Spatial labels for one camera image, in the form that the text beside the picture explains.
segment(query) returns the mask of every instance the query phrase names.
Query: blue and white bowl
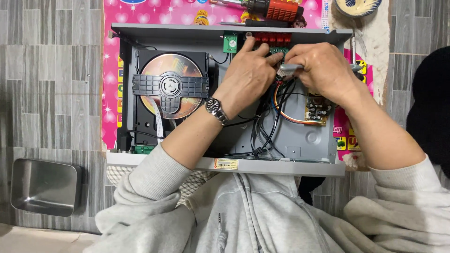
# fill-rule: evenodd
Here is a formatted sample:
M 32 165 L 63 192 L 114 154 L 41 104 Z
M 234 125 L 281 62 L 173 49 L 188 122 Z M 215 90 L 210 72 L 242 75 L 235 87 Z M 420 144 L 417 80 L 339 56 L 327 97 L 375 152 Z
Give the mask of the blue and white bowl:
M 374 12 L 381 0 L 334 0 L 337 9 L 344 15 L 358 18 Z

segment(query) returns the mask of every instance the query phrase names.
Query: silver watch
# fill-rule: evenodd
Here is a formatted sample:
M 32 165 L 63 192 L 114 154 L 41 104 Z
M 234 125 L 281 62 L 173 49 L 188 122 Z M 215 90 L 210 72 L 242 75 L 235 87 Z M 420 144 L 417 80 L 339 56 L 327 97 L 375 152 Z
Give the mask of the silver watch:
M 206 111 L 214 115 L 218 121 L 224 126 L 228 123 L 228 117 L 222 110 L 220 101 L 215 98 L 208 98 L 205 103 Z

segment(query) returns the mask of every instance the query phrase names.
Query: metal tray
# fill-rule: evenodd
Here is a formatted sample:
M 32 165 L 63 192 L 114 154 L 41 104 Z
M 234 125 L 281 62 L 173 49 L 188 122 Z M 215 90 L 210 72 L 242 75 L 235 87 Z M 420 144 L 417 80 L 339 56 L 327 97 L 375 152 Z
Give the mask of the metal tray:
M 71 216 L 80 200 L 81 174 L 79 166 L 17 159 L 13 164 L 11 205 L 30 212 Z

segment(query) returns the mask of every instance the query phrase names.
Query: hand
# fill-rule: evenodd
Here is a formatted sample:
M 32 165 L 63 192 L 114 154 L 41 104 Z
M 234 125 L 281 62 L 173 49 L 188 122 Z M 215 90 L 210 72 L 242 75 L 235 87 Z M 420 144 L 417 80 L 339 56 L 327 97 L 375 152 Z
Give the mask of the hand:
M 276 74 L 272 66 L 283 58 L 283 53 L 264 58 L 269 53 L 269 45 L 264 43 L 252 51 L 254 45 L 255 38 L 248 37 L 212 96 L 220 101 L 229 119 L 236 117 L 266 92 Z
M 350 69 L 348 61 L 337 47 L 329 43 L 298 44 L 286 54 L 284 61 L 301 64 L 294 75 L 313 91 L 320 93 L 344 109 L 361 94 L 369 94 L 363 82 Z

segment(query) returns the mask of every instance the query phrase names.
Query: cd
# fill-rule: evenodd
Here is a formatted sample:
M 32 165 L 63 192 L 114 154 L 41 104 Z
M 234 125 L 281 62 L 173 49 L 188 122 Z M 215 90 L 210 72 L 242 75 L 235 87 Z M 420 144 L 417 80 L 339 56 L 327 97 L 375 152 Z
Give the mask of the cd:
M 203 77 L 200 69 L 189 58 L 180 54 L 162 54 L 150 60 L 150 62 L 143 68 L 142 75 L 160 76 L 168 71 L 176 72 L 181 77 Z M 159 96 L 141 95 L 140 98 L 144 106 L 153 114 L 155 109 L 149 101 L 149 97 L 155 100 L 158 106 L 161 105 Z M 180 109 L 176 113 L 162 112 L 163 118 L 178 119 L 190 115 L 202 103 L 201 98 L 181 98 Z

